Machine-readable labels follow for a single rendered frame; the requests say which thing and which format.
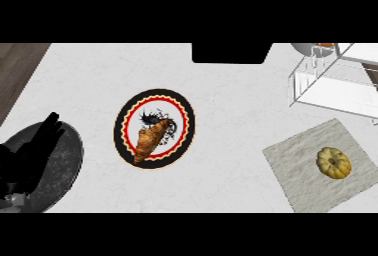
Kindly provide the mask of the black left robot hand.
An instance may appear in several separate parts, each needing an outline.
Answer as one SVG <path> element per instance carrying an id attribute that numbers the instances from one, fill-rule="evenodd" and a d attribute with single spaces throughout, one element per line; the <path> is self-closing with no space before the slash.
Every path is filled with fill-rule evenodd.
<path id="1" fill-rule="evenodd" d="M 59 138 L 65 130 L 59 114 L 51 112 L 42 121 L 34 137 L 16 152 L 0 144 L 0 199 L 10 194 L 29 195 L 37 186 Z"/>

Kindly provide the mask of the black red oval placemat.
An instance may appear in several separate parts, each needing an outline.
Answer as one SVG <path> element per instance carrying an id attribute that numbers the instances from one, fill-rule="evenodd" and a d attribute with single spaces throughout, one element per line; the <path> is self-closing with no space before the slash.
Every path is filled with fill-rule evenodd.
<path id="1" fill-rule="evenodd" d="M 146 158 L 135 162 L 138 131 L 162 120 L 169 126 Z M 121 107 L 113 124 L 113 144 L 124 161 L 138 169 L 161 169 L 186 153 L 195 135 L 195 112 L 187 99 L 172 90 L 149 89 L 135 94 Z"/>

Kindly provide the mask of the brown sweet potato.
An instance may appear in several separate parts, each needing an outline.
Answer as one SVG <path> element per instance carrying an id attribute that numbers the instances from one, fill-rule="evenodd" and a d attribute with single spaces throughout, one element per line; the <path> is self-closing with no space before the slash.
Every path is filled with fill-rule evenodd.
<path id="1" fill-rule="evenodd" d="M 169 121 L 162 119 L 149 129 L 138 131 L 134 164 L 138 164 L 153 152 L 168 129 L 168 124 Z"/>

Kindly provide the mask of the grey square cloth placemat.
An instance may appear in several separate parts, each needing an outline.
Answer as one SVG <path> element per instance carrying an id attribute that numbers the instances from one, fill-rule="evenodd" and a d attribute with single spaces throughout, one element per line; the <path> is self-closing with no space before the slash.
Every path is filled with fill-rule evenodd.
<path id="1" fill-rule="evenodd" d="M 350 160 L 351 173 L 332 179 L 317 167 L 317 153 L 336 148 Z M 378 184 L 378 166 L 342 123 L 332 119 L 262 150 L 295 212 L 326 212 Z"/>

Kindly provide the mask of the dark grey round plate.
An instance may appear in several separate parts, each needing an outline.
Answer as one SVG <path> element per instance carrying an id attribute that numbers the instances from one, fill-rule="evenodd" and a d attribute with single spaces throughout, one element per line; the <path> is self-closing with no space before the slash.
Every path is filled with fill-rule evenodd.
<path id="1" fill-rule="evenodd" d="M 82 164 L 84 146 L 75 128 L 62 123 L 63 135 L 48 158 L 38 187 L 25 200 L 20 211 L 42 213 L 59 202 L 69 191 Z"/>

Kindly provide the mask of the black appliance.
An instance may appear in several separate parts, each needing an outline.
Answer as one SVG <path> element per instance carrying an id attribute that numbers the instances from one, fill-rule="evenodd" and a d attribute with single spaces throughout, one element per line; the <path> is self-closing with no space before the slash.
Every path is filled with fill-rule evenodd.
<path id="1" fill-rule="evenodd" d="M 192 61 L 211 64 L 261 64 L 270 43 L 193 43 Z"/>

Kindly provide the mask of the yellow squash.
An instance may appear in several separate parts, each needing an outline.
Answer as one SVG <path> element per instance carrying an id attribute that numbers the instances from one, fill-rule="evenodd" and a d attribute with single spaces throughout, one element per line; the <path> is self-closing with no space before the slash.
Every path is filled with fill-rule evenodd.
<path id="1" fill-rule="evenodd" d="M 351 163 L 345 154 L 330 147 L 317 152 L 316 165 L 320 172 L 332 179 L 344 179 L 351 172 Z"/>

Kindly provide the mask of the grey bowl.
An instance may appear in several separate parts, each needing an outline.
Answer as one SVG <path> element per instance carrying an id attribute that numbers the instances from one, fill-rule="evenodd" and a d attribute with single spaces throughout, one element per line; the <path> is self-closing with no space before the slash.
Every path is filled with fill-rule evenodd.
<path id="1" fill-rule="evenodd" d="M 292 43 L 293 49 L 307 57 L 326 57 L 335 50 L 333 43 Z"/>

